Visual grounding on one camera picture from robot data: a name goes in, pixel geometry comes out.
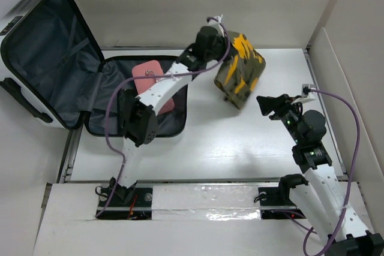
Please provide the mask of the camouflage orange fabric bag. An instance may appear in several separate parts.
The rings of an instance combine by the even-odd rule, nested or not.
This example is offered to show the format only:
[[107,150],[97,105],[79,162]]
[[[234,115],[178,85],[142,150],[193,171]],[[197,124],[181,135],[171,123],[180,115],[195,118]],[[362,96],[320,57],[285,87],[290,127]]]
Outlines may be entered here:
[[254,91],[266,61],[243,33],[229,31],[229,37],[229,58],[221,64],[214,84],[225,94],[227,101],[242,109]]

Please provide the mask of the pink zippered pouch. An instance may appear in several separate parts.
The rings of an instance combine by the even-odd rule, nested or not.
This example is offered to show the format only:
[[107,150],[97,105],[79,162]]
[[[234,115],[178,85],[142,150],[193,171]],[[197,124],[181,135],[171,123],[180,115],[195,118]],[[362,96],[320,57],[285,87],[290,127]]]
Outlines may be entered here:
[[[163,75],[163,70],[158,61],[152,60],[144,62],[142,64],[136,65],[132,69],[132,76],[153,76],[153,75]],[[154,84],[158,82],[158,79],[135,79],[134,85],[138,94],[141,94],[151,88]],[[170,98],[165,105],[160,109],[159,115],[164,113],[171,112],[175,108],[175,103],[173,98]]]

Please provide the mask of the white black hard-shell suitcase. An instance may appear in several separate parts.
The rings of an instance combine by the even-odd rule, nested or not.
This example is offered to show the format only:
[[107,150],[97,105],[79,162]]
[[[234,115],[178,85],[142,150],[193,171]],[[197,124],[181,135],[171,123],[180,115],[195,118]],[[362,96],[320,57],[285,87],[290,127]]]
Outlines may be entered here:
[[169,55],[105,58],[74,0],[21,0],[1,23],[1,86],[50,127],[85,126],[95,136],[120,137],[118,109],[107,108],[121,82],[134,89],[134,67]]

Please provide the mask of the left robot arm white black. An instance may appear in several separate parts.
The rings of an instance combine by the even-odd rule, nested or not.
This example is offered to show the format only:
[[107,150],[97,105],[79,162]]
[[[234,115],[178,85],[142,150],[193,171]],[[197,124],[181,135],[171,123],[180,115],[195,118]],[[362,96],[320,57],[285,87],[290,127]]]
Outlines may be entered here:
[[[229,56],[231,49],[229,32],[222,23],[217,26],[202,26],[194,43],[190,44],[163,74],[133,76],[121,82],[113,91],[107,104],[104,137],[107,147],[122,158],[121,166],[116,177],[111,178],[109,195],[105,207],[109,207],[114,199],[119,205],[127,206],[133,201],[133,190],[120,185],[126,168],[134,163],[137,148],[148,144],[158,134],[157,115],[165,103],[180,89],[189,85],[199,74],[206,73],[221,65]],[[146,91],[125,97],[122,118],[124,145],[121,150],[113,147],[110,142],[110,111],[112,104],[122,92],[123,87],[134,80],[155,80]]]

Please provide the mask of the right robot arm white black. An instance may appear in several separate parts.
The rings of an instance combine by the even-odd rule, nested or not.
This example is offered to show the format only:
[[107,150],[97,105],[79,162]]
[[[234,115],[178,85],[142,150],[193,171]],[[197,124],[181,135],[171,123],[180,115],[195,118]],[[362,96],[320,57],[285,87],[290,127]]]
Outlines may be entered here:
[[383,237],[373,233],[349,203],[351,184],[343,189],[326,151],[326,119],[316,110],[303,111],[304,97],[258,96],[262,115],[281,121],[295,142],[292,156],[299,174],[283,176],[277,197],[293,203],[311,224],[309,233],[318,235],[323,248],[319,255],[381,255]]

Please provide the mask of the silver taped mounting rail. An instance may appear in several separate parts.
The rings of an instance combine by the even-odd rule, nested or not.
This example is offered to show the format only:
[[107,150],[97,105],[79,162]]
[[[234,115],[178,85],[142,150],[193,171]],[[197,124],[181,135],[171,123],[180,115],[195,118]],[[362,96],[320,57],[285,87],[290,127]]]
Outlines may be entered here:
[[97,219],[231,221],[304,219],[274,183],[140,183],[98,186]]

